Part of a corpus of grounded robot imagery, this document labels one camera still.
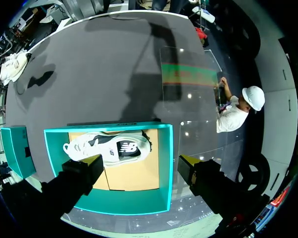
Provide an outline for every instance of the teal display box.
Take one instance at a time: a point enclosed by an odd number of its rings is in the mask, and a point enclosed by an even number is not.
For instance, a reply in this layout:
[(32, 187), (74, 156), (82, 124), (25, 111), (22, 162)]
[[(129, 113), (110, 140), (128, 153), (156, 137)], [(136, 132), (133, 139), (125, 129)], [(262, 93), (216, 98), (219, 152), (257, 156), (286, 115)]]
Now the teal display box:
[(159, 188), (141, 191), (117, 191), (92, 189), (83, 195), (76, 208), (110, 215), (146, 215), (170, 210), (173, 174), (173, 129), (172, 125), (160, 122), (67, 126), (45, 129), (47, 152), (54, 176), (62, 170), (61, 165), (70, 158), (63, 151), (69, 143), (69, 132), (125, 131), (157, 129)]
[(34, 174), (36, 169), (30, 155), (26, 127), (2, 127), (0, 130), (8, 166), (22, 179)]

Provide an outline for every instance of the new balance logo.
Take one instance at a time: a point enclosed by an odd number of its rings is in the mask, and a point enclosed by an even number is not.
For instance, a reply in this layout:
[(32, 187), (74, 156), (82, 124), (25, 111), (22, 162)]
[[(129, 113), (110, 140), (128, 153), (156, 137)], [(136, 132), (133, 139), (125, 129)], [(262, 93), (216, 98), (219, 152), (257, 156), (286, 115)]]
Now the new balance logo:
[(137, 150), (137, 144), (134, 142), (130, 142), (129, 144), (127, 142), (124, 142), (122, 147), (120, 148), (119, 152), (135, 152)]

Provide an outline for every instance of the white shirt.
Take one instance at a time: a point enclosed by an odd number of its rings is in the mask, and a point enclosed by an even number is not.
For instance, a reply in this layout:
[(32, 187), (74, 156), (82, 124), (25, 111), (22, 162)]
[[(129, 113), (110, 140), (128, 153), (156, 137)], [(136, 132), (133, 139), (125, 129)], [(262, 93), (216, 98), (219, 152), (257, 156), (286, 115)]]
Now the white shirt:
[(238, 105), (238, 98), (232, 96), (230, 99), (231, 105), (228, 105), (216, 121), (217, 133), (230, 132), (237, 130), (245, 122), (248, 113), (240, 110)]

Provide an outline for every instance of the gray table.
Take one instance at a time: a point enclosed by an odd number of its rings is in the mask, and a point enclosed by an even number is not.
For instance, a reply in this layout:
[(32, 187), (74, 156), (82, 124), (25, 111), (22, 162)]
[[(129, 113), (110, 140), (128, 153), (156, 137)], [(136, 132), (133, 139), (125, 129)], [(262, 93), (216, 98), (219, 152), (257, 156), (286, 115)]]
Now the gray table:
[[(53, 178), (45, 147), (45, 128), (160, 119), (174, 125), (177, 158), (180, 123), (189, 114), (181, 111), (174, 114), (163, 103), (160, 49), (164, 46), (203, 54), (201, 42), (187, 18), (149, 11), (79, 21), (32, 50), (22, 76), (9, 84), (6, 124), (27, 127), (36, 176), (41, 181)], [(205, 151), (199, 148), (200, 144), (196, 144), (195, 152)], [(177, 176), (177, 161), (174, 162), (169, 212), (111, 216), (74, 208), (64, 218), (101, 231), (145, 233), (173, 229), (211, 215), (204, 201), (194, 197), (181, 176)], [(179, 222), (171, 226), (167, 223), (170, 220)]]

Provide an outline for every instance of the white sneaker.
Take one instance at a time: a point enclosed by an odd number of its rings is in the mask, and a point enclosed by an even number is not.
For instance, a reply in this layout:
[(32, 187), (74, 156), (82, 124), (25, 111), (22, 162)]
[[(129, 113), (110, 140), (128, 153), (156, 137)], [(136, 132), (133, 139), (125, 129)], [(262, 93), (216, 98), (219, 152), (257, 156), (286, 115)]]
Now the white sneaker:
[(104, 167), (112, 167), (144, 160), (150, 153), (151, 145), (141, 130), (122, 131), (114, 135), (96, 131), (65, 143), (63, 150), (75, 161), (101, 154)]
[(23, 70), (25, 69), (28, 59), (28, 52), (18, 53), (15, 56), (8, 56), (9, 60), (1, 65), (0, 79), (4, 85), (7, 85), (10, 80), (15, 82)]

